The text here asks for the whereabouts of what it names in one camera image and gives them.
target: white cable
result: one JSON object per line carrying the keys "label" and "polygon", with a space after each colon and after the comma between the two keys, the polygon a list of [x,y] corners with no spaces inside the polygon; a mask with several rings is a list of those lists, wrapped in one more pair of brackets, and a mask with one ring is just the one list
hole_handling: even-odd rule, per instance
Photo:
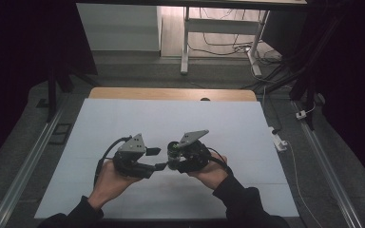
{"label": "white cable", "polygon": [[[287,141],[287,143],[290,146],[290,150],[292,150],[292,155],[293,155],[293,164],[295,165],[295,177],[296,177],[296,185],[298,186],[298,170],[296,169],[296,159],[295,159],[295,151],[293,150],[292,145],[290,144],[289,141]],[[298,186],[298,194],[300,195],[301,201],[303,201],[304,206],[307,208],[308,212],[310,213],[310,215],[313,217],[313,219],[316,221],[316,223],[318,224],[319,227],[322,228],[321,224],[319,224],[318,220],[316,219],[316,217],[314,217],[313,213],[311,212],[310,208],[307,206],[306,202],[303,199],[303,196],[300,193],[300,187]]]}
{"label": "white cable", "polygon": [[314,103],[314,106],[311,110],[306,111],[306,114],[309,113],[309,112],[312,112],[315,108],[316,108],[316,103]]}

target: metal gripper jaw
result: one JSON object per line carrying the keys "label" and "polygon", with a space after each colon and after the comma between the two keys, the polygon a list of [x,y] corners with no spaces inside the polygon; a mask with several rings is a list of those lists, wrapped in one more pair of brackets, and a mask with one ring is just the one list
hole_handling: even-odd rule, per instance
{"label": "metal gripper jaw", "polygon": [[209,130],[193,131],[193,132],[184,133],[182,136],[182,139],[177,144],[177,147],[178,148],[186,147],[186,146],[194,143],[195,141],[197,141],[198,139],[200,139],[202,136],[206,135],[207,133],[209,133]]}
{"label": "metal gripper jaw", "polygon": [[167,164],[149,165],[138,163],[137,160],[144,154],[154,156],[160,151],[160,148],[146,148],[142,134],[138,134],[118,148],[112,161],[117,171],[125,176],[149,179],[153,172],[164,170]]}
{"label": "metal gripper jaw", "polygon": [[189,173],[203,169],[208,163],[211,153],[199,139],[209,133],[209,130],[185,133],[177,144],[185,161],[180,161],[178,170],[180,173]]}

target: white tabletop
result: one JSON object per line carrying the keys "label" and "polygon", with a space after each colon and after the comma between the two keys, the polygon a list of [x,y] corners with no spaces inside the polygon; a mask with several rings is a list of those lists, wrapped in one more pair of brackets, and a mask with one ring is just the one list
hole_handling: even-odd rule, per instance
{"label": "white tabletop", "polygon": [[[209,133],[201,142],[227,156],[242,185],[258,187],[265,211],[298,216],[258,102],[87,99],[35,217],[68,214],[82,195],[88,196],[97,161],[119,138],[142,133],[147,147],[162,152],[139,162],[155,164],[167,161],[169,142],[203,129]],[[131,185],[103,210],[109,219],[225,218],[225,207],[212,190],[167,167]]]}

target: power strip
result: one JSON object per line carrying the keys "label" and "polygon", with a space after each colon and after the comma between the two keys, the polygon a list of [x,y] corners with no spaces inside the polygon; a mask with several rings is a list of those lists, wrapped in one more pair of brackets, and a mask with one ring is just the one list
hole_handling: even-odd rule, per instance
{"label": "power strip", "polygon": [[272,136],[272,140],[274,142],[275,148],[277,149],[278,152],[283,152],[285,150],[287,150],[287,141],[283,141],[280,139],[280,136],[278,134],[274,134],[274,127],[270,126],[268,127],[269,131],[271,132],[271,136]]}

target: metal frame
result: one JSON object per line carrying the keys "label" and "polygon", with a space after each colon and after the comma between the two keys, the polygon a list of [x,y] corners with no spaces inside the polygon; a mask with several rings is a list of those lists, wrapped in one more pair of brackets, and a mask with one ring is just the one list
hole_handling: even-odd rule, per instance
{"label": "metal frame", "polygon": [[2,199],[2,202],[0,204],[0,227],[5,227],[8,223],[14,207],[20,199],[20,196],[22,195],[23,190],[29,182],[29,178],[34,171],[37,162],[40,160],[40,157],[46,148],[49,137],[51,136],[55,125],[58,123],[59,119],[62,116],[64,108],[67,105],[67,98],[68,95],[63,95],[63,97],[60,98],[58,111],[53,116],[51,122],[47,123],[44,127],[40,137],[30,150],[28,156],[20,167],[19,172],[11,183],[8,192]]}
{"label": "metal frame", "polygon": [[[295,102],[292,102],[292,106],[296,112],[300,111]],[[313,149],[313,152],[316,156],[319,166],[321,167],[322,173],[325,176],[325,180],[327,180],[328,185],[330,186],[331,191],[337,200],[339,209],[341,210],[343,217],[348,223],[348,226],[352,228],[363,227],[357,215],[357,212],[354,206],[352,205],[351,200],[349,199],[348,194],[346,193],[345,189],[340,183],[340,180],[336,175],[334,167],[331,165],[331,162],[328,159],[328,156],[326,155],[324,148],[319,142],[316,131],[311,130],[309,125],[304,120],[300,120],[300,122],[304,134]]]}
{"label": "metal frame", "polygon": [[182,44],[182,67],[181,74],[188,73],[188,34],[189,32],[207,32],[223,34],[244,34],[255,35],[253,45],[246,51],[246,55],[251,63],[251,68],[256,77],[262,76],[255,53],[263,32],[269,11],[265,11],[258,22],[255,21],[232,21],[218,19],[189,19],[189,7],[185,10]]}

